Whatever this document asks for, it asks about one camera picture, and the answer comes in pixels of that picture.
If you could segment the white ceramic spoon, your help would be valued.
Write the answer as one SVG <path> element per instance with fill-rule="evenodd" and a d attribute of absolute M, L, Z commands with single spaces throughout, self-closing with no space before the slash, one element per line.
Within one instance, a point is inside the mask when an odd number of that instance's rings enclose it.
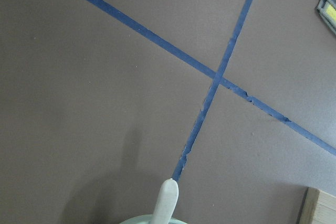
<path fill-rule="evenodd" d="M 170 178 L 160 188 L 150 223 L 167 224 L 170 222 L 179 197 L 177 182 Z"/>

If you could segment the light green bowl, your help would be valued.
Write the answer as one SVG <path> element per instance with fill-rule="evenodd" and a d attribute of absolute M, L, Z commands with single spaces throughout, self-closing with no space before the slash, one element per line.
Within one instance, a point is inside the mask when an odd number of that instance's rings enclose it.
<path fill-rule="evenodd" d="M 152 219 L 152 215 L 140 215 L 136 217 L 129 218 L 120 224 L 149 224 Z M 186 222 L 180 221 L 175 218 L 171 218 L 169 224 L 187 224 Z"/>

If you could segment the yellow sponge under cloth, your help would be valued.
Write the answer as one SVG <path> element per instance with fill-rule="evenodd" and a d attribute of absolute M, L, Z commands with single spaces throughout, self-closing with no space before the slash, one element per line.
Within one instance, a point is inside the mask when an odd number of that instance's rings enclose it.
<path fill-rule="evenodd" d="M 335 23 L 336 21 L 335 8 L 329 2 L 327 2 L 324 6 L 324 14 L 328 18 L 329 22 Z"/>

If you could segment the bamboo cutting board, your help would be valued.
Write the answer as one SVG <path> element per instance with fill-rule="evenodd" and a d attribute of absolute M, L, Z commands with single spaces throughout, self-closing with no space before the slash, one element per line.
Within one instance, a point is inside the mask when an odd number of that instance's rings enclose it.
<path fill-rule="evenodd" d="M 308 187 L 299 210 L 299 224 L 335 224 L 335 196 L 323 190 Z"/>

